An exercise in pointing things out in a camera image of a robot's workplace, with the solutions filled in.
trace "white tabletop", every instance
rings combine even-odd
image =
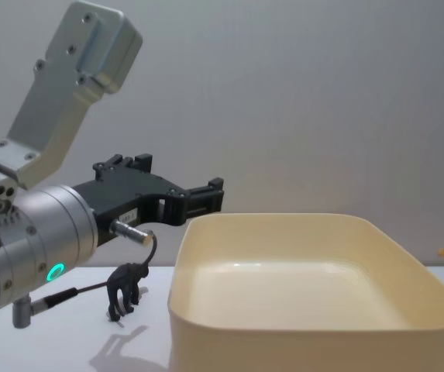
[[[430,267],[444,281],[444,267]],[[33,300],[70,287],[106,280],[113,268],[79,268],[33,292]],[[141,282],[134,313],[119,323],[107,316],[104,288],[80,294],[33,318],[27,329],[12,327],[11,306],[0,310],[0,371],[170,371],[167,297],[172,267],[153,267]]]

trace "black monkey figurine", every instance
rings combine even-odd
[[[139,281],[148,276],[150,273],[149,264],[157,250],[157,238],[153,235],[153,248],[150,255],[142,263],[126,263],[121,265],[112,272],[106,281],[106,289],[108,290],[108,312],[110,319],[117,322],[120,316],[125,316],[119,306],[118,291],[122,291],[123,305],[129,314],[134,311],[130,305],[139,304]]]

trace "plastic tub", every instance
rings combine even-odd
[[[444,284],[357,217],[198,218],[168,303],[176,372],[444,372]]]

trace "cable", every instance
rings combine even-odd
[[[152,241],[153,241],[153,247],[151,248],[150,255],[141,263],[141,265],[149,265],[151,260],[153,259],[154,255],[156,254],[157,247],[158,247],[158,239],[156,235],[151,235]],[[41,312],[46,311],[49,308],[52,308],[56,305],[61,304],[62,302],[65,302],[67,300],[70,300],[71,298],[79,295],[80,293],[84,293],[87,291],[93,291],[94,289],[102,288],[106,286],[109,283],[112,283],[113,281],[103,281],[101,283],[93,284],[88,287],[83,287],[80,289],[77,289],[76,287],[66,289],[61,292],[57,292],[55,294],[46,296],[44,298],[41,298],[38,301],[35,301],[32,303],[32,315],[39,314]]]

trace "green led ring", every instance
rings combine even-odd
[[[57,277],[59,277],[61,274],[63,274],[65,271],[65,265],[63,265],[61,262],[57,263],[53,267],[51,267],[51,270],[48,272],[48,275],[46,276],[47,281],[54,281]]]

